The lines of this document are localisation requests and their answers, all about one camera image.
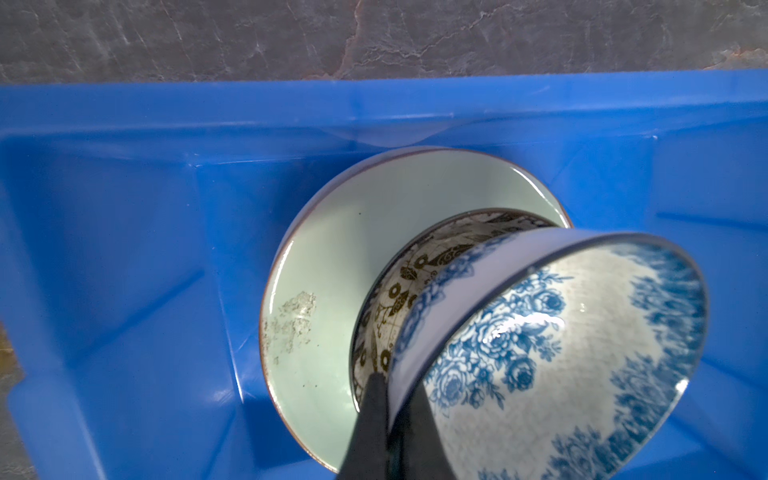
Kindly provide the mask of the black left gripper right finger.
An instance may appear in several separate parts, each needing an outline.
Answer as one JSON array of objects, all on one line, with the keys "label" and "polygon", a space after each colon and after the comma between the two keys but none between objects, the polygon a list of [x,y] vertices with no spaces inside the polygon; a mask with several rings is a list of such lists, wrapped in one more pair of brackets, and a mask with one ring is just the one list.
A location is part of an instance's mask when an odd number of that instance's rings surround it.
[{"label": "black left gripper right finger", "polygon": [[398,415],[398,478],[455,479],[430,402],[419,384]]}]

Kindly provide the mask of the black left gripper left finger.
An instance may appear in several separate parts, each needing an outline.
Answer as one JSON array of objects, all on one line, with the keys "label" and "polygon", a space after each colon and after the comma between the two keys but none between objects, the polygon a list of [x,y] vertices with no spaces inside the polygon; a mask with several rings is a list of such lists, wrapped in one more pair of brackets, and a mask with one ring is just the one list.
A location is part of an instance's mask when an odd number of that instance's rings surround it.
[{"label": "black left gripper left finger", "polygon": [[369,376],[351,441],[336,480],[384,480],[388,476],[386,378]]}]

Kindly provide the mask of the blue rose pattern bowl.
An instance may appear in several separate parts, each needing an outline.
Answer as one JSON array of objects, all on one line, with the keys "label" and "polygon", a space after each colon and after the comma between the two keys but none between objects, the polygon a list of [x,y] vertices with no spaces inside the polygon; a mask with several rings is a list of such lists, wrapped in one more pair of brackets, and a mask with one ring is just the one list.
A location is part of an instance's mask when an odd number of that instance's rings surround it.
[{"label": "blue rose pattern bowl", "polygon": [[546,227],[469,248],[422,290],[389,367],[388,432],[434,425],[458,479],[607,479],[701,358],[708,291],[678,245]]}]

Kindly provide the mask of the green leaf patterned bowl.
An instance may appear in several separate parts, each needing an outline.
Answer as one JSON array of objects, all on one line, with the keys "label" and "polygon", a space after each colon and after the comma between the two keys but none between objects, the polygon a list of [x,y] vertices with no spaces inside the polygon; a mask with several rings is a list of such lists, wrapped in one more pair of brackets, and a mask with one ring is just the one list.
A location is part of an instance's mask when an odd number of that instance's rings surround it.
[{"label": "green leaf patterned bowl", "polygon": [[356,408],[368,377],[388,374],[397,337],[419,295],[456,258],[508,233],[556,224],[539,215],[507,208],[464,212],[411,240],[375,280],[359,312],[350,353],[350,382]]}]

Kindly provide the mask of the green flower plate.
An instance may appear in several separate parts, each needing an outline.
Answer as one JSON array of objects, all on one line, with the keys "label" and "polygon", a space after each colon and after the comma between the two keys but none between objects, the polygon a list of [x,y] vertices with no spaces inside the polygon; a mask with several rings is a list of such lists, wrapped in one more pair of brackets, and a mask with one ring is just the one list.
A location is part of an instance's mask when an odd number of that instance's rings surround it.
[{"label": "green flower plate", "polygon": [[260,354],[269,395],[299,445],[337,472],[359,408],[353,330],[387,264],[429,227],[480,209],[571,219],[530,172],[496,156],[409,147],[370,157],[323,186],[284,235],[262,302]]}]

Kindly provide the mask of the blue plastic bin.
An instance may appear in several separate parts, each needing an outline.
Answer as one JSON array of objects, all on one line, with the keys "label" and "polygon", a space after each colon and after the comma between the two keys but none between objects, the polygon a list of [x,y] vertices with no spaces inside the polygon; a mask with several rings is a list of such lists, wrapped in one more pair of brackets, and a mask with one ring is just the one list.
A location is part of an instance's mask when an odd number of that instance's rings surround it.
[{"label": "blue plastic bin", "polygon": [[530,171],[581,228],[701,266],[704,357],[624,479],[767,475],[767,74],[1,91],[10,409],[43,479],[327,479],[268,400],[257,315],[290,221],[388,148]]}]

